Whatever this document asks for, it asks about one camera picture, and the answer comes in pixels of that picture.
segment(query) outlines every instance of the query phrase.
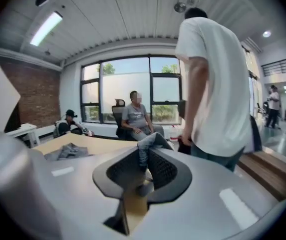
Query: ceiling light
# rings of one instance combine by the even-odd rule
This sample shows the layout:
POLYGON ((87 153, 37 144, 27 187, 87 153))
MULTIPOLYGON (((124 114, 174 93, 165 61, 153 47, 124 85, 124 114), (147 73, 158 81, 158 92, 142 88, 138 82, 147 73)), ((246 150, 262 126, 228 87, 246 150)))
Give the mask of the ceiling light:
POLYGON ((62 16, 56 11, 53 12, 47 20, 43 23, 43 25, 38 29, 30 44, 34 46, 38 46, 42 40, 46 37, 46 35, 62 20, 62 16))
POLYGON ((270 36, 271 36, 271 32, 270 31, 265 31, 264 33, 263 33, 263 37, 265 37, 265 38, 269 38, 270 36))

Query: railing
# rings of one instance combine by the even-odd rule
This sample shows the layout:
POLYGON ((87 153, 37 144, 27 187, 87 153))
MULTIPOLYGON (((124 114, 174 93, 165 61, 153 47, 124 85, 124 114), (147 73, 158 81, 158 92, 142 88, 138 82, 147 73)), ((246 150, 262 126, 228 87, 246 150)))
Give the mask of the railing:
POLYGON ((262 65, 265 76, 286 73, 286 59, 262 65))

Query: window frame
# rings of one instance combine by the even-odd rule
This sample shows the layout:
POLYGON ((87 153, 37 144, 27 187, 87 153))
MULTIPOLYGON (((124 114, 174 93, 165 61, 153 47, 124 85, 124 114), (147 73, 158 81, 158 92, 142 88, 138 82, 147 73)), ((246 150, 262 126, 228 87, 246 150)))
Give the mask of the window frame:
MULTIPOLYGON (((180 63, 179 63, 179 59, 176 58, 173 55, 163 55, 163 54, 143 54, 143 55, 133 55, 133 56, 122 56, 122 57, 114 57, 114 58, 109 58, 109 59, 105 59, 105 60, 100 60, 94 63, 90 63, 90 64, 86 64, 81 66, 81 81, 80 81, 80 106, 81 106, 81 119, 82 122, 84 123, 95 123, 95 124, 105 124, 105 125, 115 125, 116 122, 104 122, 103 119, 103 114, 102 114, 102 110, 101 110, 101 98, 102 98, 102 88, 103 88, 103 63, 105 62, 111 62, 111 61, 118 61, 118 60, 124 60, 124 59, 133 59, 133 58, 148 58, 148 67, 149 67, 149 76, 150 76, 150 118, 151 121, 153 122, 153 105, 178 105, 178 102, 175 101, 154 101, 154 93, 153 93, 153 78, 177 78, 178 79, 178 83, 179 83, 179 99, 182 99, 182 77, 181 77, 181 67, 180 67, 180 63), (178 67, 179 67, 179 73, 151 73, 151 60, 150 58, 175 58, 178 61, 178 67), (100 65, 100 70, 99 70, 99 77, 98 78, 94 78, 94 79, 90 79, 90 80, 84 80, 84 69, 87 66, 91 66, 91 65, 95 65, 95 64, 99 64, 100 65), (90 83, 95 83, 98 82, 98 103, 83 103, 83 94, 82 94, 82 87, 85 84, 90 84, 90 83), (99 114, 99 120, 86 120, 86 116, 85 116, 85 107, 98 107, 98 114, 99 114)), ((157 122, 157 124, 159 125, 181 125, 182 124, 182 120, 181 118, 179 118, 178 122, 173 122, 173 123, 169 123, 169 122, 165 122, 165 123, 161 123, 161 122, 157 122)))

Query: hand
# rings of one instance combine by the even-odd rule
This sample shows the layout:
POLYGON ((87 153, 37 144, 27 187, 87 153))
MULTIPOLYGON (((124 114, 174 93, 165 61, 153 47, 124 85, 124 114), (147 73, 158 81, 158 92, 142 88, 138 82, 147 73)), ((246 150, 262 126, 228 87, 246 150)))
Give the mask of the hand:
POLYGON ((186 146, 191 146, 192 142, 190 141, 191 135, 192 135, 192 128, 190 127, 186 127, 183 130, 183 134, 182 134, 182 142, 186 145, 186 146))
POLYGON ((134 131, 134 133, 136 133, 136 134, 139 134, 139 133, 142 132, 139 128, 134 128, 133 131, 134 131))

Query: black cap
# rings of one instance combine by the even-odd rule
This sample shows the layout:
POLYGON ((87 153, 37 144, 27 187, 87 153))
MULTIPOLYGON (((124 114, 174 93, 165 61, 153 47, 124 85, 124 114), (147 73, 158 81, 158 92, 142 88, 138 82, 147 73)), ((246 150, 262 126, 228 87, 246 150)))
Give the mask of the black cap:
POLYGON ((73 110, 69 109, 68 111, 66 111, 66 115, 70 116, 70 117, 74 117, 76 118, 77 115, 74 113, 73 110))

